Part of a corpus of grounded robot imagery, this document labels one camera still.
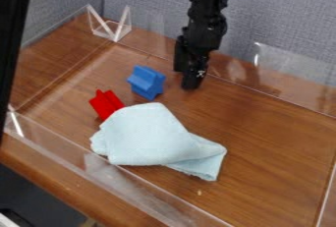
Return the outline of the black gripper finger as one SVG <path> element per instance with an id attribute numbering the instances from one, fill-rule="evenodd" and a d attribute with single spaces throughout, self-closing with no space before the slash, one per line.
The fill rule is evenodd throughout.
<path id="1" fill-rule="evenodd" d="M 200 87 L 209 67 L 208 57 L 190 58 L 185 63 L 182 71 L 182 89 L 196 89 Z"/>
<path id="2" fill-rule="evenodd" d="M 173 71 L 184 73 L 188 69 L 189 52 L 186 42 L 178 37 L 174 43 Z"/>

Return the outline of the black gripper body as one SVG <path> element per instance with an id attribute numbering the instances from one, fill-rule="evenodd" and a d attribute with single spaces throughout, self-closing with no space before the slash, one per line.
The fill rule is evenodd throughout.
<path id="1" fill-rule="evenodd" d="M 226 21 L 220 10 L 188 10 L 188 25 L 182 27 L 189 56 L 209 56 L 218 49 L 226 32 Z"/>

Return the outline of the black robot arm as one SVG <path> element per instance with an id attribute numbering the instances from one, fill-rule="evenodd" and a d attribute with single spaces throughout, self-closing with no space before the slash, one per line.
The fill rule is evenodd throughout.
<path id="1" fill-rule="evenodd" d="M 217 50 L 226 33 L 221 10 L 228 0 L 189 0 L 188 25 L 174 43 L 173 70 L 182 74 L 181 88 L 200 87 L 208 72 L 210 52 Z"/>

